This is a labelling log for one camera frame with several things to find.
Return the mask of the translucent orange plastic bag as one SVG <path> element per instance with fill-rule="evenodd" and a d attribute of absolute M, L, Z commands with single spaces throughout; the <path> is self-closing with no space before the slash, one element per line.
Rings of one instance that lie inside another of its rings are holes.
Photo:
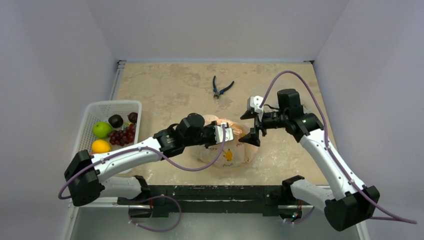
<path fill-rule="evenodd" d="M 217 124 L 228 123 L 229 127 L 233 130 L 234 140 L 226 141 L 224 149 L 219 158 L 214 162 L 214 166 L 222 169 L 237 168 L 242 165 L 250 163 L 258 152 L 258 147 L 239 142 L 239 139 L 249 133 L 250 128 L 241 123 L 234 122 L 229 119 L 219 118 L 215 115 L 206 114 L 203 116 L 205 124 L 208 125 L 213 121 Z M 204 163 L 211 163 L 221 148 L 221 144 L 213 145 L 208 148 L 204 146 L 196 146 L 191 151 L 191 156 Z"/>

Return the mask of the yellow fake lemon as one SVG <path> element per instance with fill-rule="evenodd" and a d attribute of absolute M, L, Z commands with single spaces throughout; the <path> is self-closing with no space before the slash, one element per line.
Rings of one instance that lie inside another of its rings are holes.
<path fill-rule="evenodd" d="M 103 154 L 112 151 L 110 143 L 103 139 L 97 139 L 91 144 L 93 154 Z"/>

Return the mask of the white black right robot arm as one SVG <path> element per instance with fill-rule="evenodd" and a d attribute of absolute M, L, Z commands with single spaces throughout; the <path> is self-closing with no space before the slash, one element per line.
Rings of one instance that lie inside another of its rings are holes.
<path fill-rule="evenodd" d="M 366 186 L 343 162 L 335 162 L 339 154 L 325 137 L 325 127 L 313 113 L 305 113 L 300 94 L 293 88 L 277 92 L 278 110 L 265 112 L 261 103 L 264 98 L 251 96 L 242 120 L 254 119 L 250 132 L 239 142 L 260 146 L 259 135 L 265 136 L 268 129 L 285 129 L 313 158 L 330 189 L 314 185 L 297 175 L 284 180 L 280 196 L 288 204 L 302 200 L 322 211 L 328 223 L 336 230 L 343 231 L 353 225 L 370 219 L 380 193 L 375 186 Z"/>

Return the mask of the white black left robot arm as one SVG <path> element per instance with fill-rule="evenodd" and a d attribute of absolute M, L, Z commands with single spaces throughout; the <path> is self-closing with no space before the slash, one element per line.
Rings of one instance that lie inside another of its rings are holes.
<path fill-rule="evenodd" d="M 180 123 L 172 124 L 140 143 L 106 153 L 90 154 L 87 150 L 81 150 L 75 154 L 64 172 L 66 183 L 60 189 L 58 198 L 71 199 L 75 207 L 105 197 L 124 198 L 142 205 L 149 199 L 149 191 L 142 182 L 142 177 L 121 179 L 117 174 L 162 160 L 183 171 L 202 171 L 212 164 L 190 169 L 177 164 L 171 158 L 182 154 L 185 148 L 191 146 L 208 148 L 220 145 L 219 151 L 222 152 L 225 143 L 233 139 L 233 131 L 228 123 L 212 121 L 205 124 L 201 115 L 191 113 Z"/>

